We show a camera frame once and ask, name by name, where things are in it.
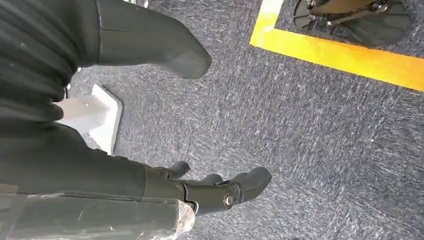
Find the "clear plastic cover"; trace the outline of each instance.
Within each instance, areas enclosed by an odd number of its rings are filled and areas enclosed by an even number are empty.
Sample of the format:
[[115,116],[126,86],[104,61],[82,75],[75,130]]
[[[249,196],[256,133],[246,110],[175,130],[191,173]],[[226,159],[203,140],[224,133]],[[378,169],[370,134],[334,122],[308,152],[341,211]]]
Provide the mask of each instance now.
[[17,192],[0,184],[0,240],[175,240],[195,223],[175,199]]

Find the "white plastic base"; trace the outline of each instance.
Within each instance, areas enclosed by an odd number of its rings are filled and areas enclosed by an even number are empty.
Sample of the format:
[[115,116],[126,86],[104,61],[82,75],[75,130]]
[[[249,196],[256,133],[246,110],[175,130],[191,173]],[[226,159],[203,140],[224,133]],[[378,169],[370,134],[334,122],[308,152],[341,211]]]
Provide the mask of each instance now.
[[58,123],[89,133],[103,151],[114,153],[123,105],[112,93],[94,85],[91,96],[66,99],[57,105],[64,112]]
[[107,106],[108,111],[103,125],[89,131],[89,134],[103,151],[112,155],[115,150],[118,128],[121,121],[122,102],[99,85],[94,85],[91,94]]

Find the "gray carpet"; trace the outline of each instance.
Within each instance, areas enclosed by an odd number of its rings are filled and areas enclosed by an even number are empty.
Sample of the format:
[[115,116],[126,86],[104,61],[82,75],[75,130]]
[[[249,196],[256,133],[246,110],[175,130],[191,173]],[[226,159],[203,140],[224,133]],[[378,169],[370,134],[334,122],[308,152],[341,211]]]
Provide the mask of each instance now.
[[[260,4],[153,0],[211,53],[208,74],[96,66],[75,75],[71,95],[99,83],[123,101],[116,154],[132,160],[187,161],[193,179],[269,168],[258,200],[199,217],[181,239],[424,239],[424,93],[252,47]],[[414,29],[389,49],[424,57],[424,4],[409,4]]]

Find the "yellow tape line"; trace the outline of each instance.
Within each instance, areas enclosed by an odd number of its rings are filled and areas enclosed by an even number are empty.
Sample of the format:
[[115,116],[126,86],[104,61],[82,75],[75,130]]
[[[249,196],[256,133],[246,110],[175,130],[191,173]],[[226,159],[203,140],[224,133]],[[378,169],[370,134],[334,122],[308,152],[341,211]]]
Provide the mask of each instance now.
[[250,44],[271,52],[424,92],[424,59],[275,28],[284,0],[263,0]]

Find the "metal bolt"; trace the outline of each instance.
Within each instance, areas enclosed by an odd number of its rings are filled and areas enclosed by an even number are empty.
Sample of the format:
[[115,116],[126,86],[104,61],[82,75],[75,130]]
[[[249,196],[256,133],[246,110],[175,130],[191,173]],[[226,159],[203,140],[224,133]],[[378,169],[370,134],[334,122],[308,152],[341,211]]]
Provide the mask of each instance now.
[[234,196],[229,192],[224,196],[224,206],[229,209],[234,205]]

